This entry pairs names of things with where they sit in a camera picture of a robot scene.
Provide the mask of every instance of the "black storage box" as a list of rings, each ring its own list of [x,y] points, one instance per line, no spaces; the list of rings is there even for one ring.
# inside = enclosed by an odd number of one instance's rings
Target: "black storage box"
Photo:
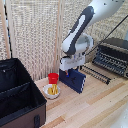
[[[46,99],[17,58],[0,61],[0,127],[39,128]]]

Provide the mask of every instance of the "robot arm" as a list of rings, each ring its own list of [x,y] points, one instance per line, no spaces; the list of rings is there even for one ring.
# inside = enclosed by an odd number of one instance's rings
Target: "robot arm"
[[[82,53],[85,52],[90,45],[90,48],[92,48],[93,41],[88,35],[81,37],[82,32],[95,22],[112,16],[118,11],[123,2],[124,0],[93,0],[80,14],[68,36],[63,41],[63,52],[69,56],[75,55],[83,58]],[[74,66],[84,64],[85,58],[83,58],[83,60],[81,59],[82,62],[79,63],[79,57],[77,57],[78,61],[69,58],[61,59],[60,69],[64,71]]]

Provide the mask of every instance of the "wooden table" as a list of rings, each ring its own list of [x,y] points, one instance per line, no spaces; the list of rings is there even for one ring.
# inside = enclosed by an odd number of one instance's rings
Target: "wooden table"
[[[48,79],[35,82],[43,93]],[[114,78],[109,85],[86,74],[83,92],[58,81],[61,93],[47,99],[46,123],[41,128],[110,128],[128,102],[128,79]]]

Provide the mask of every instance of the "yellow bowl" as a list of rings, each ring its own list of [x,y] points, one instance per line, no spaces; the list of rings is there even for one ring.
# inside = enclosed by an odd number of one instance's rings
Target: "yellow bowl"
[[[50,94],[48,94],[48,88],[50,88],[50,87],[52,87],[52,84],[48,84],[48,85],[44,86],[43,91],[44,91],[45,96],[49,99],[57,98],[60,94],[60,88],[57,86],[58,93],[55,95],[50,95]]]

